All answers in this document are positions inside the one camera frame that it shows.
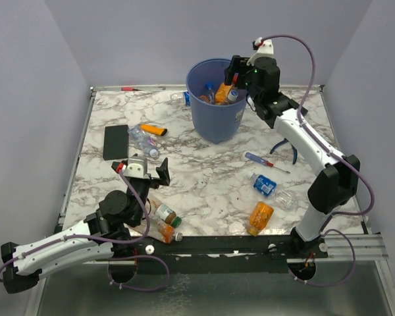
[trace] white marble tabletop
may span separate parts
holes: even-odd
[[[300,101],[304,91],[284,90],[288,96]],[[271,130],[249,107],[234,137],[219,145],[203,140],[194,130],[190,108],[170,104],[170,94],[162,92],[97,92],[88,130],[84,140],[76,176],[68,202],[64,228],[84,219],[97,209],[112,190],[125,191],[126,186],[111,169],[111,161],[102,159],[104,128],[128,124],[154,124],[167,128],[163,136],[152,136],[157,142],[160,156],[149,158],[148,170],[155,176],[155,167],[169,158],[171,185],[160,187],[153,193],[171,206],[183,218],[178,228],[184,235],[238,235],[246,234],[249,215],[258,201],[270,204],[250,184],[254,173],[264,174],[278,183],[297,201],[296,209],[281,209],[273,205],[274,214],[262,234],[288,234],[306,210],[307,190],[315,177],[304,158],[299,155],[292,165],[290,144],[269,155],[269,150],[283,137]],[[321,95],[312,91],[305,107],[308,122],[334,144],[332,130]],[[276,166],[288,170],[286,174],[244,158],[250,151]],[[129,154],[141,153],[129,144]],[[342,209],[356,211],[354,200]],[[337,216],[330,222],[349,234],[362,233],[359,217]]]

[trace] pliers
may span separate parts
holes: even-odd
[[[271,155],[274,153],[274,151],[284,145],[287,144],[289,141],[284,138],[284,140],[281,140],[279,143],[277,143],[277,145],[275,145],[274,147],[272,147],[271,151],[269,152]],[[292,164],[295,165],[297,162],[297,149],[290,143],[291,147],[292,147],[292,154],[293,154],[293,158],[292,158]]]

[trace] blue bin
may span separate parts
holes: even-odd
[[[214,144],[233,137],[246,108],[245,90],[238,90],[238,101],[231,105],[212,105],[198,99],[205,93],[208,82],[213,84],[215,92],[218,90],[224,82],[224,70],[229,64],[228,59],[208,59],[194,66],[186,77],[193,125],[200,136]]]

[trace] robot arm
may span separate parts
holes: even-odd
[[[309,207],[291,232],[295,246],[302,250],[319,239],[320,231],[331,213],[357,192],[358,177],[330,154],[343,157],[356,170],[359,170],[359,160],[354,155],[345,157],[333,148],[304,118],[300,122],[298,103],[279,92],[280,69],[273,58],[272,41],[261,41],[259,38],[253,43],[253,48],[256,52],[250,58],[232,57],[230,66],[225,70],[225,84],[230,85],[237,75],[236,87],[247,90],[257,116],[284,136],[302,154],[317,176],[307,193]],[[307,133],[303,125],[329,149],[328,152]]]
[[[170,184],[167,158],[157,168],[159,178],[153,178],[147,173],[147,160],[142,157],[131,157],[127,161],[113,163],[112,168],[117,173],[122,171],[143,203],[150,188],[157,189],[159,185]],[[3,244],[3,262],[12,261],[3,272],[6,291],[10,294],[22,292],[34,287],[39,279],[72,265],[98,259],[132,256],[134,248],[130,244],[113,244],[99,238],[131,240],[129,230],[124,224],[138,226],[142,216],[142,208],[132,192],[116,190],[99,202],[99,208],[95,213],[58,234],[32,244]]]

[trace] red screwdriver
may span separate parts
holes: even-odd
[[[286,170],[283,170],[281,168],[278,168],[278,167],[274,166],[274,164],[270,163],[268,160],[264,160],[264,158],[260,158],[259,156],[254,155],[252,153],[247,152],[246,153],[246,158],[248,158],[248,159],[250,159],[252,161],[255,161],[256,163],[260,163],[261,165],[265,165],[265,166],[268,166],[268,167],[274,167],[274,168],[277,168],[278,170],[284,171],[284,172],[286,172],[288,174],[291,173],[290,171],[286,171]]]

